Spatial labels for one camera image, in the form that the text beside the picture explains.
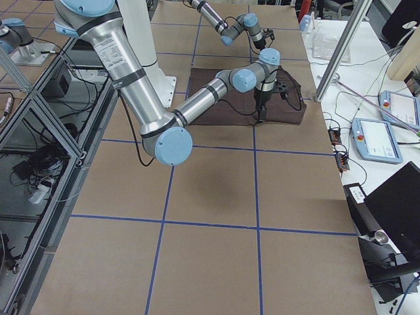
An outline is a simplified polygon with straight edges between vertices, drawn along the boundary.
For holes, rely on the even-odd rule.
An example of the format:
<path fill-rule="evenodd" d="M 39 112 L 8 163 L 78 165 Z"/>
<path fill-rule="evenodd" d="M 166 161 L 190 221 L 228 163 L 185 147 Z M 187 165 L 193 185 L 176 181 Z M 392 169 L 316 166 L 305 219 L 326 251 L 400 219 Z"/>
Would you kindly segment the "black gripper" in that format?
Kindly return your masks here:
<path fill-rule="evenodd" d="M 254 46 L 255 46 L 256 49 L 261 51 L 266 47 L 266 40 L 264 38 L 262 38 L 258 41 L 254 41 Z"/>
<path fill-rule="evenodd" d="M 271 92 L 254 89 L 254 99 L 258 113 L 257 123 L 263 123 L 266 121 L 266 103 L 271 99 Z"/>

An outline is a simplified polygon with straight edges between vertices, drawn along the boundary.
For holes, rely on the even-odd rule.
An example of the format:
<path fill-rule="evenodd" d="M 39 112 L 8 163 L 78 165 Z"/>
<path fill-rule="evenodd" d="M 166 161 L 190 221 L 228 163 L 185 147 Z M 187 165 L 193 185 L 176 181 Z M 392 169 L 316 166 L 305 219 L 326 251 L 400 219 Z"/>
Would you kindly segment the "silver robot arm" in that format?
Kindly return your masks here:
<path fill-rule="evenodd" d="M 123 32 L 121 6 L 115 1 L 55 1 L 57 32 L 89 42 L 138 119 L 146 153 L 165 165 L 179 165 L 191 154 L 186 130 L 191 122 L 231 90 L 260 89 L 275 80 L 280 52 L 267 48 L 253 13 L 241 15 L 236 27 L 248 31 L 260 50 L 257 61 L 244 68 L 222 70 L 198 92 L 168 112 Z"/>
<path fill-rule="evenodd" d="M 248 34 L 248 38 L 259 51 L 267 48 L 267 38 L 275 40 L 274 31 L 270 28 L 261 28 L 254 12 L 222 18 L 207 1 L 189 0 L 183 3 L 197 10 L 220 35 L 220 40 L 226 46 L 232 45 L 243 32 Z"/>

